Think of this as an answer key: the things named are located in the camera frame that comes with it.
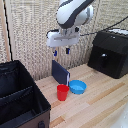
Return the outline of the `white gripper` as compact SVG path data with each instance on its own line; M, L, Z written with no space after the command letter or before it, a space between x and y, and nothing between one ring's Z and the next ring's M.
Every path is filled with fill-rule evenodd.
M58 29L51 30L47 33L47 46L60 47L66 45L73 45L79 41L79 33L75 32L70 35L62 35ZM70 53L70 46L66 46L66 54ZM57 49L54 48L54 56L57 56Z

